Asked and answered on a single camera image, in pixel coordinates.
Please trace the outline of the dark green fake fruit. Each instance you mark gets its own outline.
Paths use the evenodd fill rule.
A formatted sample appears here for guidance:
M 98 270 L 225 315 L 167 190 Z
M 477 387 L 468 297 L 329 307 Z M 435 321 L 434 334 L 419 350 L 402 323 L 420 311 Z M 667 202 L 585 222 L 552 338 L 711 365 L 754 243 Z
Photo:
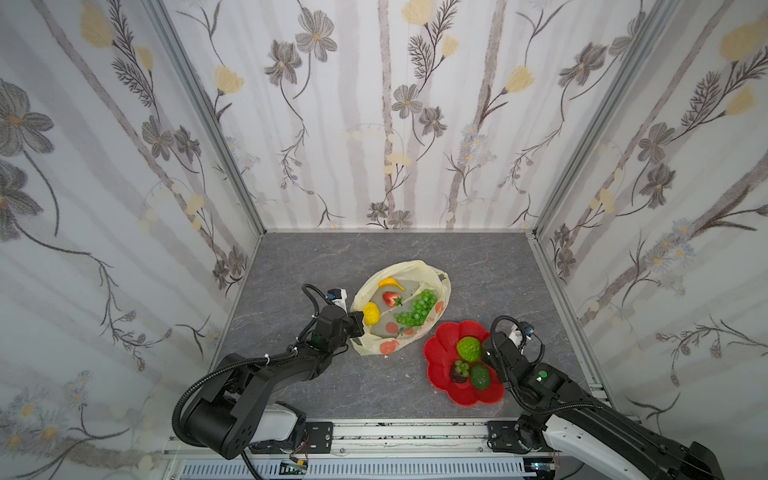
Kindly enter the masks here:
M 486 391 L 492 384 L 488 367 L 482 362 L 474 364 L 470 369 L 470 382 L 476 391 Z

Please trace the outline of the bright green fake fruit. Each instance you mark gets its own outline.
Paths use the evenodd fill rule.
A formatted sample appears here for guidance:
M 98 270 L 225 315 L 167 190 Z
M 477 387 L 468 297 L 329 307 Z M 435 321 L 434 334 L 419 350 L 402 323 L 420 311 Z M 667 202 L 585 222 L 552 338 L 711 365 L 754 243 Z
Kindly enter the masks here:
M 478 362 L 483 355 L 482 342 L 472 336 L 463 337 L 458 341 L 456 351 L 464 362 Z

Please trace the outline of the dark brown fake fruit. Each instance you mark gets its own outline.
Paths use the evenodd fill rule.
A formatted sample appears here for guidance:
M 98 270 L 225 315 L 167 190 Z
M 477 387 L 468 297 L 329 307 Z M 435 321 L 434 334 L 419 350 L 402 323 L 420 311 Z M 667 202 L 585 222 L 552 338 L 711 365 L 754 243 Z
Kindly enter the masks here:
M 453 383 L 463 384 L 470 378 L 470 373 L 467 370 L 451 369 L 449 372 L 449 378 Z

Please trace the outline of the red flower-shaped plastic bowl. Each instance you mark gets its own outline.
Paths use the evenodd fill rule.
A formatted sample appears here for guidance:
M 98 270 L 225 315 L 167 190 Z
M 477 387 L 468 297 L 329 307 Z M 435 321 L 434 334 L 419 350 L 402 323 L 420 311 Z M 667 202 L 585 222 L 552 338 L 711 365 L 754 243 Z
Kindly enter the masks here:
M 493 405 L 504 396 L 497 374 L 482 362 L 489 337 L 480 323 L 467 320 L 439 326 L 425 344 L 428 380 L 459 406 Z

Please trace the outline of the fake red strawberry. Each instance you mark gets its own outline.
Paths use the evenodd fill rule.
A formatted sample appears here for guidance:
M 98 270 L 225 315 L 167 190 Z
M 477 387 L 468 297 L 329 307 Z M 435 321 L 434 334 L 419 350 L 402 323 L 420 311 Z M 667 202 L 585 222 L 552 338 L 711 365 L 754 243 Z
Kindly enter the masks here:
M 402 305 L 402 297 L 397 292 L 384 292 L 382 299 L 389 308 L 396 308 Z

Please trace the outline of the pale yellow plastic bag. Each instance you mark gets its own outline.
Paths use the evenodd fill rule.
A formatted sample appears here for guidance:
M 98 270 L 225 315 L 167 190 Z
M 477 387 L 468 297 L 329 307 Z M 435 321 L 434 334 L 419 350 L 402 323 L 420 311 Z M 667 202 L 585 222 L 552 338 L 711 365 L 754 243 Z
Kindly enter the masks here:
M 378 283 L 392 277 L 405 288 L 378 288 Z M 432 308 L 422 326 L 409 328 L 395 320 L 395 314 L 402 312 L 416 300 L 423 290 L 437 293 L 437 304 Z M 384 292 L 397 292 L 402 305 L 389 308 L 382 299 Z M 381 320 L 374 326 L 364 324 L 364 334 L 353 341 L 353 348 L 362 356 L 391 355 L 414 341 L 424 337 L 441 319 L 451 295 L 451 282 L 446 272 L 432 267 L 421 260 L 412 260 L 388 266 L 373 274 L 354 296 L 350 309 L 362 312 L 368 302 L 378 305 Z

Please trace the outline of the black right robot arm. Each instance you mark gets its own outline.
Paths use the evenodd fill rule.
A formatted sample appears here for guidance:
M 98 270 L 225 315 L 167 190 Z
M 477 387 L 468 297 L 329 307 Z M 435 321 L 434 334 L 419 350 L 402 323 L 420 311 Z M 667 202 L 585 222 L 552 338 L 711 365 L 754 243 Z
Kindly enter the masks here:
M 560 452 L 612 479 L 722 479 L 715 454 L 647 429 L 581 388 L 567 374 L 532 363 L 507 335 L 484 341 L 485 363 L 523 409 L 514 421 L 492 423 L 495 452 Z

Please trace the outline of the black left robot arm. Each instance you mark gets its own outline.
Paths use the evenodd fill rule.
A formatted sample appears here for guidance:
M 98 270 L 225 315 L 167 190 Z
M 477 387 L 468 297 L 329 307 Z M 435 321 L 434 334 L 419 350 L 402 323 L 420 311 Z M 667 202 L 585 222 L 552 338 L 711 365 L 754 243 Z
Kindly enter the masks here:
M 364 314 L 348 311 L 337 295 L 311 284 L 309 323 L 284 353 L 246 358 L 233 353 L 195 381 L 176 403 L 171 426 L 181 442 L 231 460 L 255 442 L 273 392 L 322 374 L 348 341 L 364 334 Z

